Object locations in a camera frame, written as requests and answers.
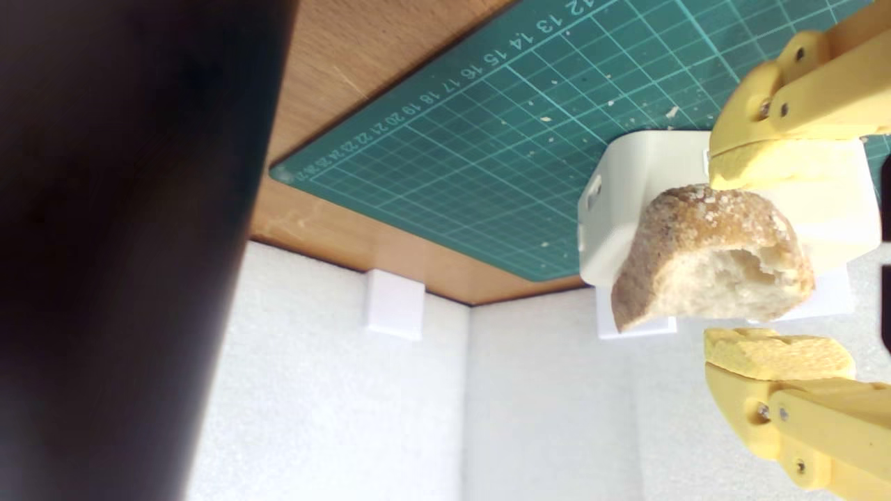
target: white wall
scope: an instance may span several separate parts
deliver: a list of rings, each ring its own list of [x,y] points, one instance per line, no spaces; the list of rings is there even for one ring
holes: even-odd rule
[[[833,337],[858,377],[891,381],[881,345],[879,267],[848,267],[856,313],[775,324]],[[471,315],[465,501],[832,499],[793,487],[724,422],[703,377],[702,331],[597,341],[592,290],[475,308]]]
[[[423,341],[361,330],[364,276],[251,243],[190,501],[460,498],[469,310],[427,295]]]

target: grid lines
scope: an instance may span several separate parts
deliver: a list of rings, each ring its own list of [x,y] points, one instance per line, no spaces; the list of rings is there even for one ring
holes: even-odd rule
[[[576,202],[609,142],[709,130],[795,32],[866,2],[609,0],[576,16],[588,0],[523,0],[271,174],[529,280],[573,275]],[[453,88],[406,106],[430,81]],[[371,140],[333,151],[400,110]],[[875,177],[889,146],[864,145]]]

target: wooden tabletop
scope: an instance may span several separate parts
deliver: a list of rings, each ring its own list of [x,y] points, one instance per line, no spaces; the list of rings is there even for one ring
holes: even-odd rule
[[[272,165],[510,0],[303,0],[291,40],[267,164]],[[529,282],[264,176],[251,237],[365,271],[424,282],[476,305],[583,286]]]

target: black object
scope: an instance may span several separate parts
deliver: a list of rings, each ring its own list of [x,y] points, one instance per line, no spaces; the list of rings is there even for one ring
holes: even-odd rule
[[[0,499],[182,495],[294,7],[0,9]]]
[[[882,240],[891,242],[891,156],[885,159],[880,173]],[[891,266],[882,267],[882,342],[891,354]]]

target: screw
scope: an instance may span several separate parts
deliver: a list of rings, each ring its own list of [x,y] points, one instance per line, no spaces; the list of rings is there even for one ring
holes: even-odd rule
[[[758,116],[761,119],[766,119],[767,115],[771,112],[771,100],[765,99],[761,102],[761,106],[758,107]]]
[[[769,408],[766,404],[759,403],[757,412],[758,415],[763,417],[765,421],[771,420],[771,408]]]

